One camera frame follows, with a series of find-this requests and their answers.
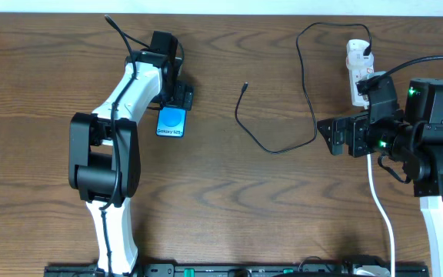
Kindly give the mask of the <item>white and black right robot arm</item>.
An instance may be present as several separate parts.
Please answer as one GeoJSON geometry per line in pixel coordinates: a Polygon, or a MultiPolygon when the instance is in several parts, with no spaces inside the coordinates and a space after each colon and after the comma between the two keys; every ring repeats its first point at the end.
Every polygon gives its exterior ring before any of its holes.
{"type": "Polygon", "coordinates": [[[390,77],[371,82],[367,110],[321,120],[317,128],[333,155],[347,145],[355,158],[377,152],[402,164],[402,181],[420,199],[432,274],[443,276],[443,80],[413,78],[404,109],[390,77]]]}

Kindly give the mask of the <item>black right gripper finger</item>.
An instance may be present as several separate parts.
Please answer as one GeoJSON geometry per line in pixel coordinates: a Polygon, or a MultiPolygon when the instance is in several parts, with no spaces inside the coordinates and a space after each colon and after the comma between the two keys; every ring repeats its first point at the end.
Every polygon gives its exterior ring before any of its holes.
{"type": "Polygon", "coordinates": [[[318,130],[322,135],[332,135],[340,130],[346,130],[346,118],[328,118],[317,122],[318,130]]]}
{"type": "Polygon", "coordinates": [[[344,132],[335,132],[330,137],[330,145],[329,150],[332,155],[341,155],[343,153],[343,145],[345,142],[345,133],[344,132]]]}

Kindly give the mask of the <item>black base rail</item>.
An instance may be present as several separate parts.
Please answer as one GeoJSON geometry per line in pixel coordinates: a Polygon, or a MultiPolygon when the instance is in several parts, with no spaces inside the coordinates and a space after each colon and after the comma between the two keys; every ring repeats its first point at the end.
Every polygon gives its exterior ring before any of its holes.
{"type": "MultiPolygon", "coordinates": [[[[272,277],[289,276],[351,276],[353,270],[343,265],[314,262],[296,265],[138,265],[130,276],[138,277],[272,277]]],[[[56,265],[44,268],[44,277],[106,276],[97,265],[56,265]]]]}

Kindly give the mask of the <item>blue screen Galaxy smartphone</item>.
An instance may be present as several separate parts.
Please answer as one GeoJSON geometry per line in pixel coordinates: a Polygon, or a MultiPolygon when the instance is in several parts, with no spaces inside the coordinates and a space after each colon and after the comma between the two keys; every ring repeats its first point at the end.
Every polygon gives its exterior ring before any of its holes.
{"type": "Polygon", "coordinates": [[[164,107],[158,113],[156,135],[181,138],[184,136],[187,112],[180,108],[164,107]]]}

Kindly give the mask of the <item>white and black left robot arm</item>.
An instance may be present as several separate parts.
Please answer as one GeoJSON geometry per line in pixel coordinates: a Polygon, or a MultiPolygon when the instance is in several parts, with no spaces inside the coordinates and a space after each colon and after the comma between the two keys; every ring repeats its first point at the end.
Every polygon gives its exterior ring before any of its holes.
{"type": "Polygon", "coordinates": [[[110,96],[92,112],[72,117],[68,181],[94,220],[97,275],[128,276],[135,270],[131,199],[141,175],[138,124],[152,104],[178,112],[179,125],[185,124],[194,89],[178,80],[183,61],[174,54],[133,53],[110,96]]]}

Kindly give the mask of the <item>white USB charger plug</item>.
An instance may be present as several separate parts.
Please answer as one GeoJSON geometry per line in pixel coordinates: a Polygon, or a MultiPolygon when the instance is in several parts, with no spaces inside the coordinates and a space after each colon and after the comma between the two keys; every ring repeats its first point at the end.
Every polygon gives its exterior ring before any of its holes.
{"type": "Polygon", "coordinates": [[[346,66],[348,70],[362,70],[373,66],[374,56],[369,42],[361,39],[349,40],[346,50],[346,66]]]}

